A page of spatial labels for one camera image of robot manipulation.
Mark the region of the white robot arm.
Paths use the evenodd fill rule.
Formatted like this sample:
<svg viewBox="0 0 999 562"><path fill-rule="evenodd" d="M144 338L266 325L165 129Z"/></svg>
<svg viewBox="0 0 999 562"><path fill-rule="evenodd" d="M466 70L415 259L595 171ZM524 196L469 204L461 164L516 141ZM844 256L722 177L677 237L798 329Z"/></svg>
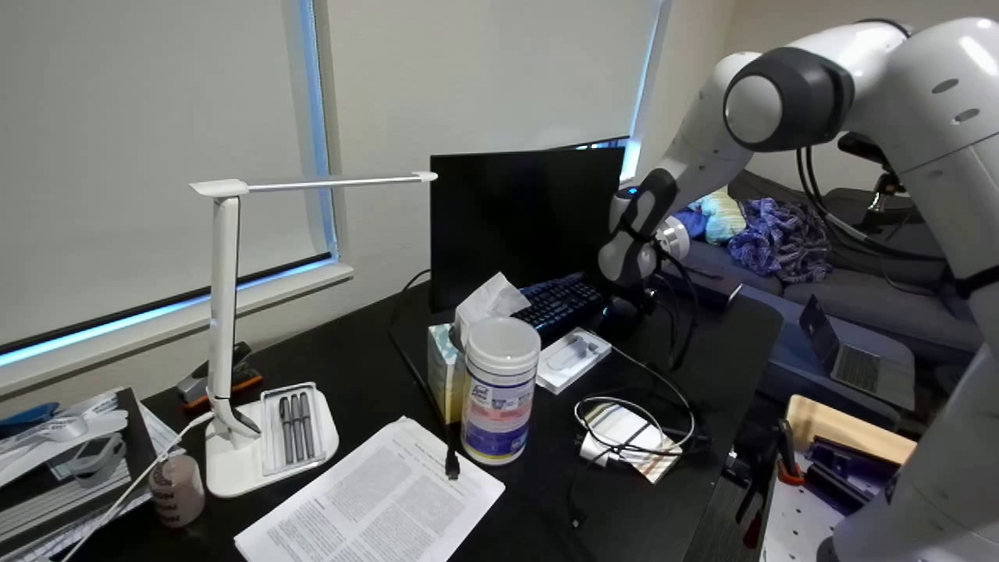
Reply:
<svg viewBox="0 0 999 562"><path fill-rule="evenodd" d="M895 488L845 516L828 562L999 562L999 22L926 29L892 18L832 24L716 62L680 130L640 188L618 196L598 279L644 291L680 252L675 204L734 181L757 153L816 142L883 164L937 239L980 331L959 386Z"/></svg>

